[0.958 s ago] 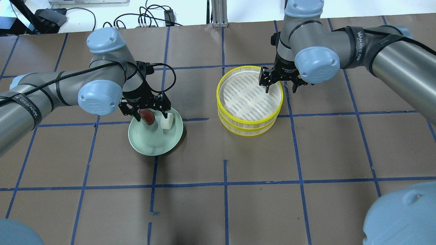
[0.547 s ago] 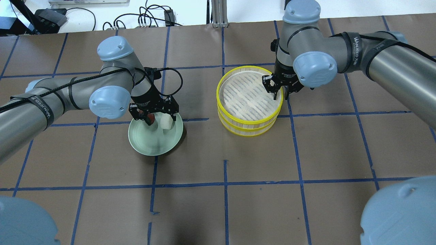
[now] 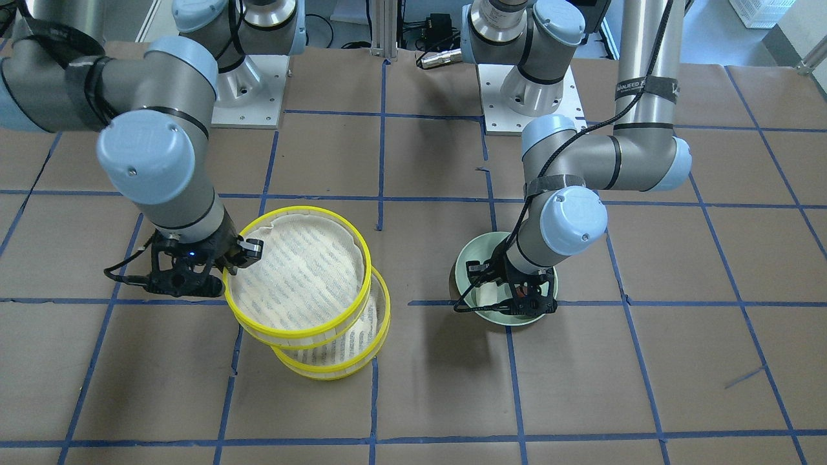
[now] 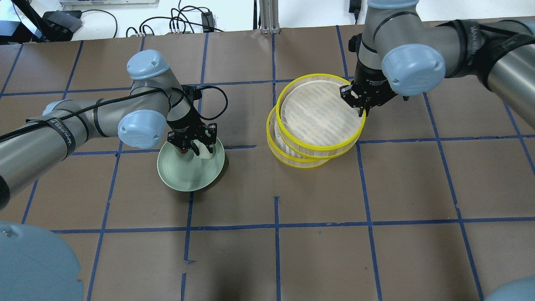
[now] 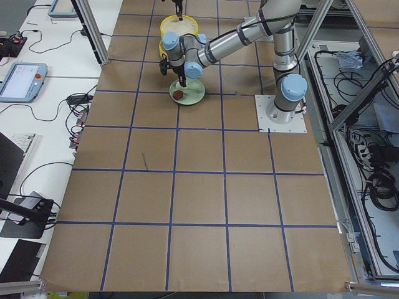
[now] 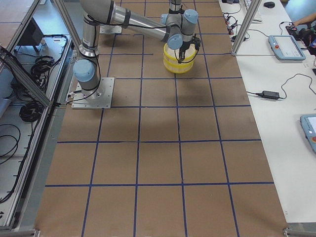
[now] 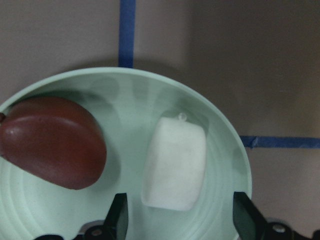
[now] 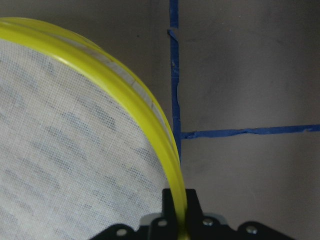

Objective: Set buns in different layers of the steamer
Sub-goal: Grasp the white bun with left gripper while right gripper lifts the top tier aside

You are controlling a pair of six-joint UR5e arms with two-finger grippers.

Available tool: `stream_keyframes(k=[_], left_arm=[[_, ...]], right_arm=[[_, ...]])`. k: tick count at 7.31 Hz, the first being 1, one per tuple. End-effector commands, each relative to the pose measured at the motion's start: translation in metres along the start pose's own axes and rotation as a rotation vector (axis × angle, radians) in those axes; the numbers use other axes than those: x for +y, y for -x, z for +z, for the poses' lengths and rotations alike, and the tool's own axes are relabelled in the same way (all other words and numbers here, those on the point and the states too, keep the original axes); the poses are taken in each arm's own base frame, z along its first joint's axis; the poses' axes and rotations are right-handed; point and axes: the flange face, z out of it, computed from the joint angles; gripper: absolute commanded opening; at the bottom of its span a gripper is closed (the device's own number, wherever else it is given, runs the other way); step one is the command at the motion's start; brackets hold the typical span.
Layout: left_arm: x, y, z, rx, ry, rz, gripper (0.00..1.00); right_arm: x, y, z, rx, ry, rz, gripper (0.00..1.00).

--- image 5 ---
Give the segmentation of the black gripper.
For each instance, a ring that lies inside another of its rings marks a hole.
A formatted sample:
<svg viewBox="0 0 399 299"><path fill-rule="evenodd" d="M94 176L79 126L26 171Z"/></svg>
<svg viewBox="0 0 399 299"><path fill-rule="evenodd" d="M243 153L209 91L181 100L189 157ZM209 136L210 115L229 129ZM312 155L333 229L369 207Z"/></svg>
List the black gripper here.
<svg viewBox="0 0 399 299"><path fill-rule="evenodd" d="M184 70L184 65L181 64L179 66L174 66L173 71L175 74L178 76L178 83L182 87L186 87L186 77L185 77L185 70Z"/></svg>
<svg viewBox="0 0 399 299"><path fill-rule="evenodd" d="M175 4L175 12L178 19L182 20L182 12L183 12L183 0L173 0Z"/></svg>

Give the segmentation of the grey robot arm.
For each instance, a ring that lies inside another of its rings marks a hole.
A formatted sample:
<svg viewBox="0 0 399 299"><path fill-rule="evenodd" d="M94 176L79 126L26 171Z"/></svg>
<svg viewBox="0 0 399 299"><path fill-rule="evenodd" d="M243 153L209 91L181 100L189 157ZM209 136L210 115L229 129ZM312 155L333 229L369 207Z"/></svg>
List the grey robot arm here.
<svg viewBox="0 0 399 299"><path fill-rule="evenodd" d="M180 36L167 32L162 37L166 58L160 61L160 72L166 75L171 69L177 74L180 85L185 87L186 79L200 78L206 67L264 36L271 36L274 41L273 71L277 94L268 104L266 115L274 123L288 124L308 87L306 79L299 73L294 40L294 19L300 5L297 0L261 1L255 16L211 41L204 40L199 34Z"/></svg>

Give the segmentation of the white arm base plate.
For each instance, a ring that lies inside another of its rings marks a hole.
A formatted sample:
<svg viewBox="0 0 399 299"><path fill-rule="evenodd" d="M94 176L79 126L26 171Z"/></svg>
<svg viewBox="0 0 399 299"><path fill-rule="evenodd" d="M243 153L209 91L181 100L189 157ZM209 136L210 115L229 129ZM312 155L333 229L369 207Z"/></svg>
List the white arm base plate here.
<svg viewBox="0 0 399 299"><path fill-rule="evenodd" d="M258 130L263 133L307 133L300 102L291 112L277 109L274 95L255 95Z"/></svg>

